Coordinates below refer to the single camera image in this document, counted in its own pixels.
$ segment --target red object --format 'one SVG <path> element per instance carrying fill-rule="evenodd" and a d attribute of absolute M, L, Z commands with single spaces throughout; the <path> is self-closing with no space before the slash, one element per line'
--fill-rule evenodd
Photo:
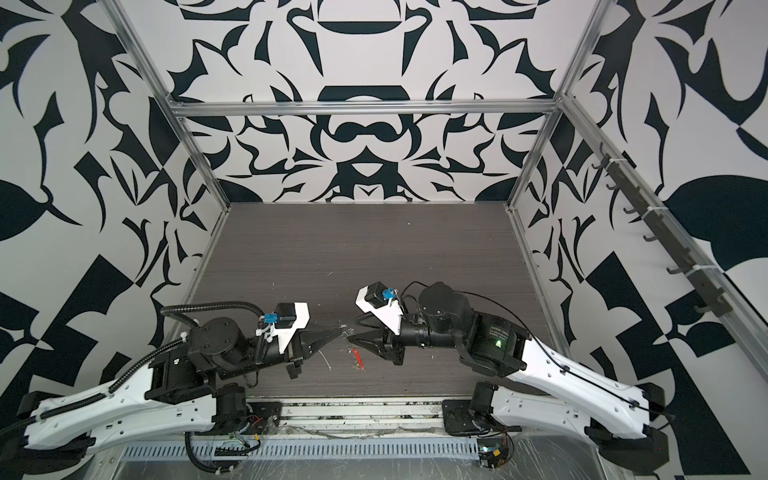
<path fill-rule="evenodd" d="M 360 365 L 360 369 L 365 370 L 366 367 L 362 365 L 362 359 L 360 358 L 360 354 L 357 353 L 357 349 L 352 349 L 352 351 L 355 353 L 355 358 L 357 358 L 357 364 Z"/>

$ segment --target patterned backdrop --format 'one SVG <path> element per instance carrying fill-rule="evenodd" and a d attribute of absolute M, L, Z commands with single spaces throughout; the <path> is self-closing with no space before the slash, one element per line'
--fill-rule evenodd
<path fill-rule="evenodd" d="M 179 101 L 451 100 L 552 98 L 594 0 L 124 6 Z M 232 201 L 461 201 L 506 200 L 541 122 L 310 115 L 190 129 Z"/>
<path fill-rule="evenodd" d="M 768 2 L 620 0 L 575 89 L 768 316 Z"/>
<path fill-rule="evenodd" d="M 619 0 L 577 100 L 765 316 L 768 4 Z M 677 416 L 663 480 L 765 478 L 768 386 L 571 123 L 521 198 L 526 238 L 574 358 L 654 382 Z M 655 426 L 664 424 L 658 419 Z"/>
<path fill-rule="evenodd" d="M 5 426 L 160 345 L 220 209 L 94 0 L 0 1 L 0 122 Z"/>
<path fill-rule="evenodd" d="M 193 118 L 232 201 L 506 200 L 543 114 Z"/>
<path fill-rule="evenodd" d="M 412 100 L 551 98 L 594 6 L 594 0 L 123 3 L 167 88 L 184 101 L 346 100 L 361 86 Z"/>

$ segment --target wooden table surface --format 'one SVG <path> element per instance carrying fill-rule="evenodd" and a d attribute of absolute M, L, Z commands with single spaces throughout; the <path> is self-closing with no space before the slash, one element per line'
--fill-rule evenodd
<path fill-rule="evenodd" d="M 496 202 L 234 204 L 194 301 L 246 300 L 265 312 L 278 302 L 307 302 L 308 328 L 325 329 L 353 326 L 360 314 L 355 298 L 361 287 L 380 281 L 402 289 L 412 280 L 428 285 L 442 281 L 456 290 L 489 296 L 515 311 L 540 339 L 550 341 L 505 208 Z M 469 299 L 475 310 L 510 317 L 482 299 Z M 246 311 L 195 318 L 222 314 L 253 335 L 257 320 Z M 274 366 L 260 373 L 259 385 L 250 393 L 471 395 L 476 382 L 489 380 L 460 364 L 454 349 L 408 348 L 403 366 L 358 350 L 364 370 L 340 337 L 323 348 L 325 358 L 316 354 L 305 362 L 298 379 L 290 380 L 285 368 Z"/>

